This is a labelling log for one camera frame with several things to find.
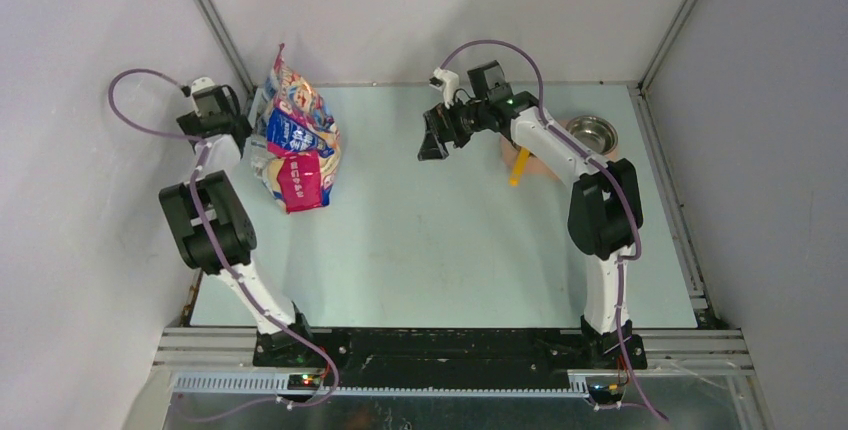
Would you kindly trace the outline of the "pink double bowl stand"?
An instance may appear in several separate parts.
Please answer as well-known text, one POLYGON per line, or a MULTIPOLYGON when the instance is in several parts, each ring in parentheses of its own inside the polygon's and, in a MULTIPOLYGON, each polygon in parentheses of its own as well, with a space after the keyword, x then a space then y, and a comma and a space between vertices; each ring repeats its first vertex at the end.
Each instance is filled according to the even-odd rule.
MULTIPOLYGON (((558 123, 565 128, 566 123, 569 120, 559 120, 558 123)), ((518 151, 519 146, 514 145, 508 139, 501 136, 500 137, 500 155, 503 163, 509 168, 511 171, 513 161, 515 159, 515 155, 518 151)), ((527 163, 525 175, 544 175, 550 178, 555 179, 556 175, 538 158, 536 158, 532 153, 530 159, 527 163)))

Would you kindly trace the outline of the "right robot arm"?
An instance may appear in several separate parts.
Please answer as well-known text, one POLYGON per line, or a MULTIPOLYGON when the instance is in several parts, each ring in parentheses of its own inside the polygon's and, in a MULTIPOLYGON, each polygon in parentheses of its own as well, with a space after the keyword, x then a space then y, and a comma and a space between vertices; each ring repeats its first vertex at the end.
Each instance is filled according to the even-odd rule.
POLYGON ((528 156, 534 156, 568 186, 567 231, 587 262, 583 358, 596 368, 633 369, 639 346, 626 305, 626 276, 628 262, 641 255, 643 224, 635 167, 580 142, 550 115, 541 93, 514 92, 498 62, 478 66, 468 76, 473 95, 463 100, 456 73, 433 71, 429 84, 442 100, 423 115, 418 159, 444 160, 450 147, 462 148, 474 134, 491 131, 519 150, 515 181, 528 156))

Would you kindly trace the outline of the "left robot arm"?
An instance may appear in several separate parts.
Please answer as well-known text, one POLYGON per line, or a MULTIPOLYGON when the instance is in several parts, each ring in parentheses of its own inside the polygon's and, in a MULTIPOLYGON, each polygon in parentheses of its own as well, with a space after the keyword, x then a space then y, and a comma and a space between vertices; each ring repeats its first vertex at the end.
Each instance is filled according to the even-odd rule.
POLYGON ((160 191, 159 202, 184 263, 221 281, 256 324, 257 367, 307 366, 316 340, 294 302, 277 297, 254 261, 257 236, 228 172, 252 133, 232 88, 208 77, 181 86, 192 109, 177 118, 195 154, 188 179, 160 191))

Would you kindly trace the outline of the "colourful pet food bag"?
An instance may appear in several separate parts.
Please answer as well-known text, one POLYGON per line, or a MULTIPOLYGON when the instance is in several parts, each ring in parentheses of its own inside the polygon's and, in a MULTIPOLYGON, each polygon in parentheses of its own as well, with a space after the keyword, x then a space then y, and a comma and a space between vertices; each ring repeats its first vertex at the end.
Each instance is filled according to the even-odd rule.
POLYGON ((250 165, 287 214, 323 208, 341 161, 338 125, 318 90, 292 69, 281 43, 256 89, 250 165))

